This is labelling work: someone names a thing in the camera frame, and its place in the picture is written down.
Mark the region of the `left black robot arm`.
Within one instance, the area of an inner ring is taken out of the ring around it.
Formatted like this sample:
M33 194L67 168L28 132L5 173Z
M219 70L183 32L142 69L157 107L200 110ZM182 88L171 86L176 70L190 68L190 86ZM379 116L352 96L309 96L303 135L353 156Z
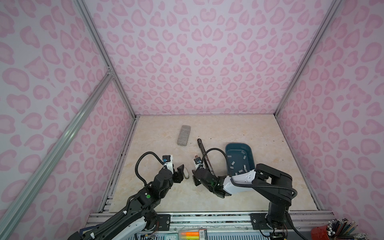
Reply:
M145 185L137 194L129 197L127 204L104 223L87 232L75 232L69 240L128 240L136 234L147 231L154 238L159 231L170 229L170 215L158 215L155 211L161 200L174 184L184 179L184 165L172 173L161 169L154 180Z

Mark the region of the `black stapler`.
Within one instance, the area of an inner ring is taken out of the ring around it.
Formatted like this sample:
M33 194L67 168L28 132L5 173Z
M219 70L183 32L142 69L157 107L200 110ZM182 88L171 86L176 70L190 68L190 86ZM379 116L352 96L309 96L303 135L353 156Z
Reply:
M203 142L201 139L197 139L197 143L198 143L198 146L199 146L199 149L201 150L202 154L205 155L206 154L206 150L205 150L205 147L203 145ZM203 162L203 166L205 169L209 169L211 174L212 175L215 175L215 172L213 170L213 167L211 165L211 162L208 158L207 155L205 155L205 157L202 159L202 162Z

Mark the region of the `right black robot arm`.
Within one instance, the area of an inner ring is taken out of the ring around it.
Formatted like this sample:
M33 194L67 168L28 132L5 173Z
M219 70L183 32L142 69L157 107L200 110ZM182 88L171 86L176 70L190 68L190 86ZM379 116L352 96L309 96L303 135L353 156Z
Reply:
M215 176L204 167L192 171L196 186L203 185L219 198L254 190L270 201L268 213L262 223L270 229L282 227L286 212L298 192L293 188L292 177L265 164L236 176Z

